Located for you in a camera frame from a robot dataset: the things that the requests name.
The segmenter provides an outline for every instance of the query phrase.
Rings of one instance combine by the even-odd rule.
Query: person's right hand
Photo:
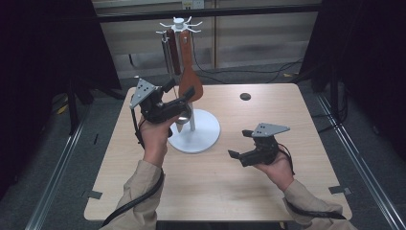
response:
[[[278,155],[272,164],[257,164],[254,167],[264,172],[283,192],[294,180],[287,156],[281,152],[278,152]]]

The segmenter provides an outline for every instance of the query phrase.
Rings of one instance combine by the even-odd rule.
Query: tape piece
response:
[[[350,188],[343,188],[341,186],[329,187],[328,189],[333,195],[344,194],[345,196],[347,196],[352,194],[352,190]]]
[[[102,193],[99,193],[96,191],[83,191],[83,193],[81,194],[81,197],[101,199]]]

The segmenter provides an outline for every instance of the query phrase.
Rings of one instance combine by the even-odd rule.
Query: wooden table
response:
[[[102,193],[101,199],[89,198],[84,211],[87,219],[105,219],[115,210],[124,183],[143,157],[129,109],[134,91],[128,91],[93,188]],[[241,93],[249,93],[251,100],[243,101]],[[163,101],[173,98],[169,92]],[[282,192],[267,176],[253,167],[243,168],[229,156],[228,150],[254,149],[254,141],[243,137],[241,131],[254,130],[258,123],[290,127],[275,138],[290,150],[295,178],[317,197],[343,205],[344,216],[351,218],[345,196],[332,195],[328,190],[339,183],[297,85],[205,85],[203,97],[193,106],[215,115],[220,136],[214,146],[198,154],[182,153],[169,144],[163,166],[166,181],[157,209],[159,220],[292,220]]]

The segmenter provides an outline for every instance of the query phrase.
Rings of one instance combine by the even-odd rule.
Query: sleeve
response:
[[[162,169],[140,160],[135,173],[124,184],[124,194],[117,208],[145,194],[158,181]],[[154,230],[156,226],[156,208],[158,207],[163,186],[156,194],[111,220],[101,230]]]
[[[313,212],[337,212],[339,214],[343,213],[343,207],[339,204],[325,202],[316,196],[314,196],[302,183],[294,180],[292,184],[284,192],[283,199],[287,212],[295,219],[296,222],[301,224],[303,229],[356,229],[348,220],[346,219],[335,219],[335,218],[312,218],[301,216],[294,213],[286,204],[286,201],[293,204],[295,207]]]

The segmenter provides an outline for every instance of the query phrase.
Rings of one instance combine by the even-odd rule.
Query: metal mounting plate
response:
[[[290,130],[290,127],[288,126],[259,123],[252,133],[252,137],[268,137],[288,130]]]
[[[145,98],[147,98],[154,90],[156,86],[149,83],[146,80],[139,79],[137,88],[135,89],[134,95],[132,95],[131,103],[129,107],[134,109],[139,103],[141,103]]]

